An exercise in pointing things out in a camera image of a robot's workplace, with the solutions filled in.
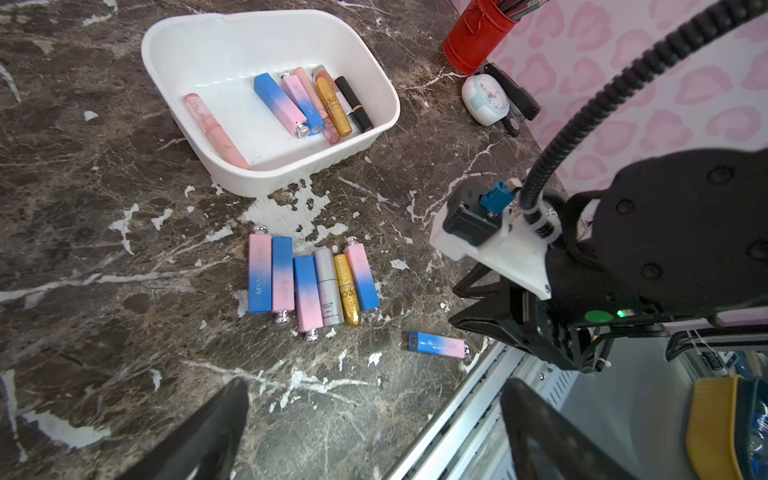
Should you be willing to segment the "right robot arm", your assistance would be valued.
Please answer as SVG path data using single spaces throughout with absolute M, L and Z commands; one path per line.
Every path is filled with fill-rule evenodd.
M 767 154 L 697 149 L 620 170 L 604 190 L 568 199 L 548 180 L 606 119 L 656 77 L 767 11 L 763 1 L 718 1 L 656 42 L 555 135 L 523 183 L 465 180 L 433 221 L 431 245 L 474 268 L 454 287 L 471 305 L 450 322 L 563 370 L 606 366 L 617 338 L 665 335 L 704 319 L 666 356 L 707 345 L 763 346 L 763 325 L 721 314 L 767 303 Z

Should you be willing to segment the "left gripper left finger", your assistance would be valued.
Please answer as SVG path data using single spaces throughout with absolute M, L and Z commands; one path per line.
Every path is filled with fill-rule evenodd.
M 249 409 L 248 386 L 237 377 L 124 472 L 123 479 L 228 479 Z

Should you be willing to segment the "pink lip gloss tube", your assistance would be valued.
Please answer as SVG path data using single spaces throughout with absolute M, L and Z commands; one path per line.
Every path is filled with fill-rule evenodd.
M 251 169 L 250 164 L 198 94 L 186 95 L 183 103 L 220 158 L 232 166 L 244 170 Z

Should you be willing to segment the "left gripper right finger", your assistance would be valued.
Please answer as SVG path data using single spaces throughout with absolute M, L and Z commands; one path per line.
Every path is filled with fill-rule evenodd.
M 505 382 L 500 406 L 517 478 L 633 477 L 524 381 Z

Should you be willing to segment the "pink blue lipstick diagonal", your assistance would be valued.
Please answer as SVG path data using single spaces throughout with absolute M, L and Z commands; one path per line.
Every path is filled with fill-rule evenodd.
M 283 72 L 280 78 L 282 89 L 306 118 L 304 125 L 308 128 L 308 135 L 320 134 L 324 129 L 324 121 L 298 76 Z

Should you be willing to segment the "black lipstick tube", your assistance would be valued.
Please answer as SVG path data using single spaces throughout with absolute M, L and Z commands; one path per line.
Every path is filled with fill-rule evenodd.
M 374 125 L 348 80 L 344 76 L 339 76 L 335 79 L 335 83 L 351 106 L 352 115 L 357 121 L 361 131 L 368 132 L 372 130 Z

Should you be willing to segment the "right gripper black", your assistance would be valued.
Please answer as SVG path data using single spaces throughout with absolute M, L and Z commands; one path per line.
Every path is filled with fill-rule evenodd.
M 564 371 L 594 370 L 589 331 L 557 319 L 546 301 L 504 277 L 481 285 L 490 273 L 478 263 L 453 287 L 456 296 L 473 302 L 449 319 L 453 327 L 515 347 Z

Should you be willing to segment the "pink clear lip gloss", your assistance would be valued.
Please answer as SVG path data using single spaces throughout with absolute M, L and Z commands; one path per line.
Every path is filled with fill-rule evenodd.
M 316 92 L 316 88 L 313 84 L 313 82 L 310 80 L 309 76 L 307 75 L 306 71 L 302 67 L 297 67 L 293 70 L 293 74 L 297 76 L 298 80 L 300 81 L 302 87 L 308 94 L 309 98 L 311 99 L 313 105 L 315 106 L 315 109 L 318 111 L 319 115 L 324 121 L 324 130 L 323 134 L 328 141 L 330 145 L 336 145 L 340 142 L 341 136 L 339 135 L 339 132 L 337 131 L 333 121 L 331 120 L 330 116 L 328 115 L 328 112 L 326 111 L 319 95 Z

